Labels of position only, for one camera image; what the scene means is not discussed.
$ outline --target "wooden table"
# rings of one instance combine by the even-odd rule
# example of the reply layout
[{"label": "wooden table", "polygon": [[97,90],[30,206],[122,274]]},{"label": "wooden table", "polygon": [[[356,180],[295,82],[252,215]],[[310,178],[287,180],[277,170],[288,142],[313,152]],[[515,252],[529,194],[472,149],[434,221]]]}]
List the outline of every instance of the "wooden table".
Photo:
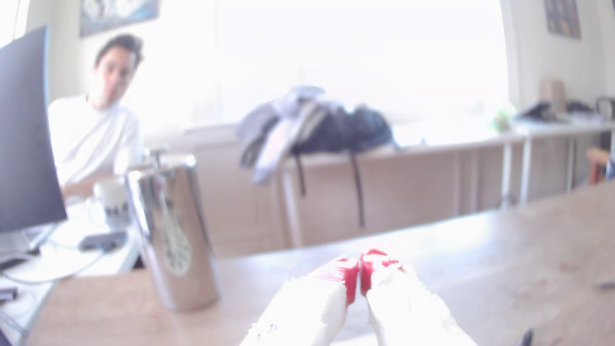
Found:
[{"label": "wooden table", "polygon": [[[220,261],[224,296],[174,314],[146,272],[58,285],[31,345],[238,345],[280,286],[325,261],[368,247],[412,260],[419,277],[479,345],[615,345],[615,183],[505,212],[487,212],[328,246]],[[363,297],[338,340],[371,333]]]}]

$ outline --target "ceramic mug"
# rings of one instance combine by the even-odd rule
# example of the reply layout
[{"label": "ceramic mug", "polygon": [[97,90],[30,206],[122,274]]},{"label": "ceramic mug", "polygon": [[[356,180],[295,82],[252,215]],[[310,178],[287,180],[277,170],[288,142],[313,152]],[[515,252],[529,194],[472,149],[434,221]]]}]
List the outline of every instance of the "ceramic mug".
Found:
[{"label": "ceramic mug", "polygon": [[132,217],[128,206],[128,194],[124,187],[124,177],[115,177],[102,180],[94,184],[93,196],[90,202],[90,218],[95,223],[94,210],[98,209],[103,214],[104,223],[111,230],[121,230],[130,226]]}]

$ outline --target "bright window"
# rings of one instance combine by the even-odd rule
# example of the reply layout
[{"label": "bright window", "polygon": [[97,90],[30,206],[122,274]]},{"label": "bright window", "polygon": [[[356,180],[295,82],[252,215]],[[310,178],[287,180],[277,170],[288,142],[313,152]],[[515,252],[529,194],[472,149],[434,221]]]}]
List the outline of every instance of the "bright window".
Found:
[{"label": "bright window", "polygon": [[19,0],[0,0],[0,47],[13,40]]},{"label": "bright window", "polygon": [[220,1],[221,118],[298,83],[393,122],[484,115],[508,101],[498,0]]},{"label": "bright window", "polygon": [[30,0],[0,0],[0,47],[23,36]]}]

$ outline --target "white wall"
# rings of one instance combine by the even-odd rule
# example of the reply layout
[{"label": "white wall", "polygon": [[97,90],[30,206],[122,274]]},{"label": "white wall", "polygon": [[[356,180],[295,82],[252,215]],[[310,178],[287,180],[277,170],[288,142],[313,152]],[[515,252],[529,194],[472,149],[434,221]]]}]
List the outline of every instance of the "white wall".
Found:
[{"label": "white wall", "polygon": [[215,119],[213,84],[215,24],[210,1],[161,1],[156,20],[79,37],[80,0],[57,1],[51,37],[50,98],[87,91],[98,50],[115,35],[132,33],[145,42],[145,60],[125,101],[140,117],[185,125]]},{"label": "white wall", "polygon": [[615,9],[612,0],[596,0],[606,62],[606,91],[615,95]]},{"label": "white wall", "polygon": [[26,32],[50,25],[54,17],[56,0],[30,0],[26,18]]},{"label": "white wall", "polygon": [[[541,82],[550,78],[565,83],[569,98],[593,105],[606,92],[603,32],[607,30],[601,26],[601,17],[603,12],[613,13],[612,8],[605,11],[602,6],[598,11],[597,2],[605,5],[610,0],[577,0],[581,40],[548,32],[543,0],[503,1],[508,2],[503,8],[510,10],[514,21],[520,105],[527,107],[537,102]],[[611,37],[614,34],[615,28],[611,27]]]}]

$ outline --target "wooden chair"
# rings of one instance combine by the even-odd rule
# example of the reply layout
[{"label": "wooden chair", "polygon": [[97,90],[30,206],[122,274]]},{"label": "wooden chair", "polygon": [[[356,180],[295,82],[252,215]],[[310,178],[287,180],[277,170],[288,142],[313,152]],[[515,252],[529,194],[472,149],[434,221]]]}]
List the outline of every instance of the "wooden chair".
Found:
[{"label": "wooden chair", "polygon": [[589,185],[604,181],[605,175],[602,170],[609,163],[611,154],[604,149],[591,148],[585,155],[589,161]]}]

